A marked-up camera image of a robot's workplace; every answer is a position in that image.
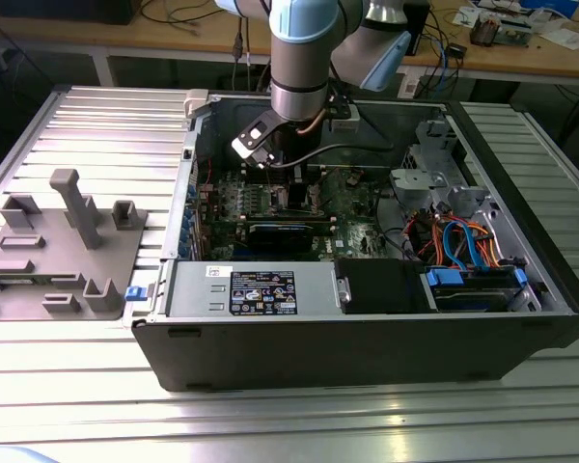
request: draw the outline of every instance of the warning label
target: warning label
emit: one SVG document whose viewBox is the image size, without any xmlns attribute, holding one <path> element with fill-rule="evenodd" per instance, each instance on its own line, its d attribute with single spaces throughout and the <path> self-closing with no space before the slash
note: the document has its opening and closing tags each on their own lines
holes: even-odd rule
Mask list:
<svg viewBox="0 0 579 463">
<path fill-rule="evenodd" d="M 232 272 L 234 315 L 296 315 L 293 272 Z"/>
</svg>

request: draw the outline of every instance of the circuit board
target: circuit board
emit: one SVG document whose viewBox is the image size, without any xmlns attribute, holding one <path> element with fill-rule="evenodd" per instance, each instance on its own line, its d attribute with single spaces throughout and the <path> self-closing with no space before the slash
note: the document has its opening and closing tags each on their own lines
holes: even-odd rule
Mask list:
<svg viewBox="0 0 579 463">
<path fill-rule="evenodd" d="M 304 201 L 278 178 L 223 173 L 198 195 L 203 260 L 385 258 L 373 218 L 377 184 L 352 169 L 322 170 Z"/>
</svg>

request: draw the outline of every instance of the blue clip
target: blue clip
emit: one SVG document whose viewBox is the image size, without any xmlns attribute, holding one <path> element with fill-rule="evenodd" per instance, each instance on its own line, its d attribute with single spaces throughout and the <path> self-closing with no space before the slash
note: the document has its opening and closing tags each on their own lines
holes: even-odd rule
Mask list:
<svg viewBox="0 0 579 463">
<path fill-rule="evenodd" d="M 432 268 L 427 273 L 429 286 L 463 286 L 461 271 L 455 268 Z"/>
<path fill-rule="evenodd" d="M 525 274 L 522 268 L 515 268 L 514 276 L 521 287 L 524 287 L 526 284 L 528 284 L 528 276 Z"/>
<path fill-rule="evenodd" d="M 129 286 L 126 289 L 124 300 L 126 302 L 146 301 L 148 299 L 148 289 L 142 286 Z"/>
</svg>

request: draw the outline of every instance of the gray plastic peg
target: gray plastic peg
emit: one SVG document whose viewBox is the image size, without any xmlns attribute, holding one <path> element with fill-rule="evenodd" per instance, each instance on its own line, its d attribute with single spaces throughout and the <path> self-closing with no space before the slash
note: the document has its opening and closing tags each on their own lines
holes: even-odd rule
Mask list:
<svg viewBox="0 0 579 463">
<path fill-rule="evenodd" d="M 49 185 L 62 196 L 70 218 L 77 228 L 86 249 L 96 249 L 100 245 L 100 236 L 95 227 L 95 220 L 79 193 L 77 181 L 79 174 L 74 169 L 56 169 L 49 180 Z"/>
<path fill-rule="evenodd" d="M 124 299 L 116 290 L 111 278 L 105 281 L 103 291 L 99 291 L 94 280 L 88 280 L 84 287 L 84 299 L 93 312 L 112 312 L 123 307 Z"/>
</svg>

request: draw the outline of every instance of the metal bracket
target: metal bracket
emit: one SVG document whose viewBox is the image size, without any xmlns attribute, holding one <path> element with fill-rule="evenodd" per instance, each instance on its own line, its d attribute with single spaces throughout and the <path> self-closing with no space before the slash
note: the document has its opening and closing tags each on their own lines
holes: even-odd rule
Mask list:
<svg viewBox="0 0 579 463">
<path fill-rule="evenodd" d="M 205 89 L 192 89 L 186 93 L 186 99 L 184 100 L 184 116 L 187 119 L 194 119 L 201 114 L 198 114 L 198 110 L 208 103 L 208 90 Z"/>
</svg>

